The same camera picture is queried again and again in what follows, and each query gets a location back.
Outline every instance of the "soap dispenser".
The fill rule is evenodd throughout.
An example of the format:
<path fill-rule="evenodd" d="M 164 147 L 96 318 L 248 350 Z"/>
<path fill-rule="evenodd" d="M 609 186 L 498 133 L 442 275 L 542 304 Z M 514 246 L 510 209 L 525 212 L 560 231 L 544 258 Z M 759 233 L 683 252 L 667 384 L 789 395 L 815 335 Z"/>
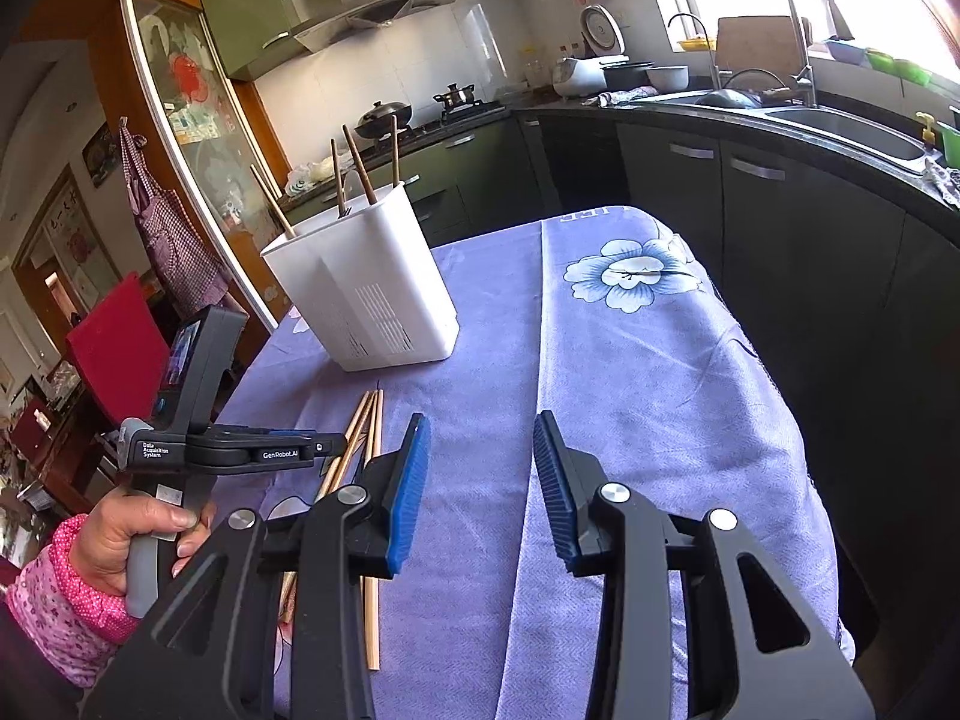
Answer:
<path fill-rule="evenodd" d="M 918 111 L 916 117 L 923 122 L 923 145 L 926 146 L 926 153 L 932 153 L 937 148 L 937 133 L 933 131 L 933 124 L 937 119 L 928 113 Z"/>

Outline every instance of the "gas stove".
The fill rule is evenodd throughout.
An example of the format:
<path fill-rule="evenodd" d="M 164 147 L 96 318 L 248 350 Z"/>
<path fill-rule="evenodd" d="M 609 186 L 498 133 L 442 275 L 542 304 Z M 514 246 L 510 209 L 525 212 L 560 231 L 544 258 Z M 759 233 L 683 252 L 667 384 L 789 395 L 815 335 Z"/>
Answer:
<path fill-rule="evenodd" d="M 463 105 L 459 108 L 454 108 L 452 111 L 445 111 L 443 116 L 440 116 L 440 119 L 435 119 L 433 122 L 426 122 L 426 124 L 421 124 L 419 127 L 408 127 L 398 133 L 397 138 L 400 139 L 400 146 L 405 146 L 407 143 L 418 141 L 421 138 L 442 133 L 445 129 L 448 129 L 448 127 L 452 127 L 453 124 L 462 124 L 462 122 L 468 122 L 470 119 L 476 119 L 491 111 L 498 111 L 502 108 L 503 105 L 500 103 Z M 360 157 L 366 161 L 371 157 L 389 154 L 391 150 L 390 141 L 390 135 L 384 136 L 372 146 L 364 148 L 363 151 L 360 152 Z"/>

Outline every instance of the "hand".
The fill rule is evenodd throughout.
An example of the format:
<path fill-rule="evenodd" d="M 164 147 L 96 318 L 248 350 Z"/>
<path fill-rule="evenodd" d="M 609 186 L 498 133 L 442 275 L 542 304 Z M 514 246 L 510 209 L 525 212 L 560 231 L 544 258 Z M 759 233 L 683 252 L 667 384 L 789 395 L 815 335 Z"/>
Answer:
<path fill-rule="evenodd" d="M 210 535 L 210 521 L 216 508 L 203 507 L 198 518 L 149 495 L 131 495 L 117 488 L 100 499 L 80 527 L 70 548 L 70 565 L 93 589 L 109 595 L 127 594 L 127 555 L 130 541 L 141 533 L 184 533 L 176 549 L 179 560 L 174 575 Z"/>

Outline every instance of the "white bowl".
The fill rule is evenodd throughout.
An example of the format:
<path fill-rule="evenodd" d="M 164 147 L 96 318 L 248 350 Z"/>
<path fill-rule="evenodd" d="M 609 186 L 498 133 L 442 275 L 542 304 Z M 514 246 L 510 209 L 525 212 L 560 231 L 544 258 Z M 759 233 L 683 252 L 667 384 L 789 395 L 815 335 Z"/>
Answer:
<path fill-rule="evenodd" d="M 690 84 L 690 69 L 686 65 L 670 68 L 649 68 L 647 79 L 661 95 L 683 92 Z"/>

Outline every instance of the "pink polka dot sleeve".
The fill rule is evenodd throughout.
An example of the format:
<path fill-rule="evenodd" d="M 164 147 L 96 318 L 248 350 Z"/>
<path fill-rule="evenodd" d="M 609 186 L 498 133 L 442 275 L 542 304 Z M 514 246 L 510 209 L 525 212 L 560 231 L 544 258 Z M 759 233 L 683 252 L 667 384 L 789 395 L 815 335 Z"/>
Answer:
<path fill-rule="evenodd" d="M 138 622 L 123 598 L 85 584 L 68 558 L 85 514 L 56 529 L 53 541 L 7 590 L 13 618 L 56 670 L 80 688 L 97 674 Z"/>

